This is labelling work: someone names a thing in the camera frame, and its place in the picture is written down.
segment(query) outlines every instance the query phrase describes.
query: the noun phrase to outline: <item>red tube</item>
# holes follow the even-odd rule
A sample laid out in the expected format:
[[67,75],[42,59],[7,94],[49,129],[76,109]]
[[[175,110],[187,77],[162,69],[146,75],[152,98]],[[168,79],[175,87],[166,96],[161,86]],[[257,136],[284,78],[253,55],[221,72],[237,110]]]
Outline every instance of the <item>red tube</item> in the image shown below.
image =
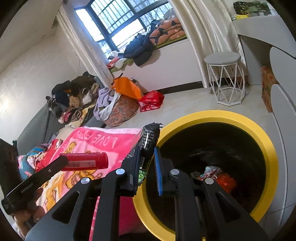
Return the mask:
[[67,157],[69,163],[62,171],[84,171],[108,168],[109,162],[105,152],[96,153],[60,153]]

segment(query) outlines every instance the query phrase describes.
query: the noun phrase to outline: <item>window pane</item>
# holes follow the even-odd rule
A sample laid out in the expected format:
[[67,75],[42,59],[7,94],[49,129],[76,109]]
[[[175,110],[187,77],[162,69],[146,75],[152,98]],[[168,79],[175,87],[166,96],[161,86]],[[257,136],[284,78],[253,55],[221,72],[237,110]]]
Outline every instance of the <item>window pane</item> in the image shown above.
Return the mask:
[[90,35],[93,37],[94,41],[99,41],[104,39],[103,35],[101,34],[100,30],[91,19],[90,15],[85,9],[76,10],[78,17],[83,22],[86,29],[89,31]]
[[169,3],[166,3],[158,8],[153,9],[152,11],[146,13],[145,15],[141,16],[141,20],[145,24],[146,27],[149,26],[149,24],[154,20],[154,19],[161,19],[163,18],[164,14],[171,9],[172,6]]
[[137,19],[120,30],[112,37],[113,42],[116,44],[119,51],[124,51],[126,46],[133,40],[138,33],[144,33],[145,30]]
[[138,12],[152,3],[158,2],[158,0],[128,0],[134,9]]
[[124,0],[95,0],[91,7],[109,33],[113,32],[121,24],[120,19],[133,16]]
[[101,41],[99,42],[99,45],[102,49],[102,51],[104,52],[104,54],[106,55],[106,57],[108,58],[111,55],[111,48],[109,47],[107,41]]

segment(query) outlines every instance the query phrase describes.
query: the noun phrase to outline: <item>curtain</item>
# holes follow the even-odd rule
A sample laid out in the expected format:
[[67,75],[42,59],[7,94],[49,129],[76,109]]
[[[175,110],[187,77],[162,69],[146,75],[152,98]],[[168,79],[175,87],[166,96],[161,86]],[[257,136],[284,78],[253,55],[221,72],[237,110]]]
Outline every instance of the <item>curtain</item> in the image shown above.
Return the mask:
[[73,6],[71,4],[62,5],[57,19],[87,71],[98,76],[104,86],[110,86],[113,76],[106,66],[107,58],[78,19]]
[[169,0],[193,46],[204,88],[209,87],[204,58],[215,52],[232,51],[246,63],[241,42],[221,0]]

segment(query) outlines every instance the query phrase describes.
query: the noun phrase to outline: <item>orange bag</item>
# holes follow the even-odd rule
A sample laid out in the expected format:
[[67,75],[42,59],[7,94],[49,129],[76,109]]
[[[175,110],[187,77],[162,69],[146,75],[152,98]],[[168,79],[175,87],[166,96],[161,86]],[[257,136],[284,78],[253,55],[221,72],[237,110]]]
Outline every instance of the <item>orange bag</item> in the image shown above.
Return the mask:
[[142,98],[142,92],[140,88],[127,77],[120,76],[114,79],[112,88],[116,90],[117,93],[126,95],[133,99],[139,100]]

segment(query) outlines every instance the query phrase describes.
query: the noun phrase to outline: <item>metal rivet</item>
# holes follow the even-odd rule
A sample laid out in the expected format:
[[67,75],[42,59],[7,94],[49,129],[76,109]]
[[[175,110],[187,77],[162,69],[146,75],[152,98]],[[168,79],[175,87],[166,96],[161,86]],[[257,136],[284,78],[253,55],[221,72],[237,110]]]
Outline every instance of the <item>metal rivet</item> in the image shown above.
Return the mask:
[[122,175],[122,174],[125,173],[125,170],[122,169],[122,168],[119,168],[119,169],[117,169],[115,172],[116,172],[117,175]]
[[207,178],[205,179],[205,183],[211,185],[211,184],[214,183],[214,180],[213,180],[212,178],[207,177]]
[[88,177],[84,177],[80,181],[82,184],[87,184],[87,183],[89,183],[90,179]]
[[180,173],[180,171],[179,171],[178,169],[172,169],[172,170],[170,171],[170,173],[171,173],[172,175],[178,175],[178,174]]

